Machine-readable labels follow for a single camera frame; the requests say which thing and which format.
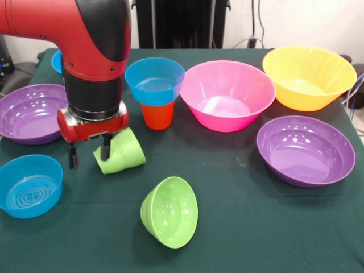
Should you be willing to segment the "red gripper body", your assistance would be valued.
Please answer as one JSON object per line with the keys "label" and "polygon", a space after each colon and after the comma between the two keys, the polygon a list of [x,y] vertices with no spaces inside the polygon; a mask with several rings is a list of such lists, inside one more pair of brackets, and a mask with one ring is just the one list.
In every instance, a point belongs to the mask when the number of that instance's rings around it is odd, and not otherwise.
{"label": "red gripper body", "polygon": [[114,134],[127,127],[129,116],[123,101],[117,115],[105,121],[84,121],[75,117],[67,108],[57,111],[57,123],[63,139],[68,144],[87,141],[104,134]]}

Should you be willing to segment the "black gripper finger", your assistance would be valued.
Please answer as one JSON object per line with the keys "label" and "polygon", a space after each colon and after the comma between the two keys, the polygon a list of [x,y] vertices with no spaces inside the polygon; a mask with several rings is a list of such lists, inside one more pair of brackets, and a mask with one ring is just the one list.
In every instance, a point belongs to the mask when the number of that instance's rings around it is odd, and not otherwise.
{"label": "black gripper finger", "polygon": [[110,144],[111,144],[111,134],[103,135],[103,143],[101,146],[101,160],[107,161],[110,156]]}
{"label": "black gripper finger", "polygon": [[69,168],[78,169],[78,154],[73,143],[69,144]]}

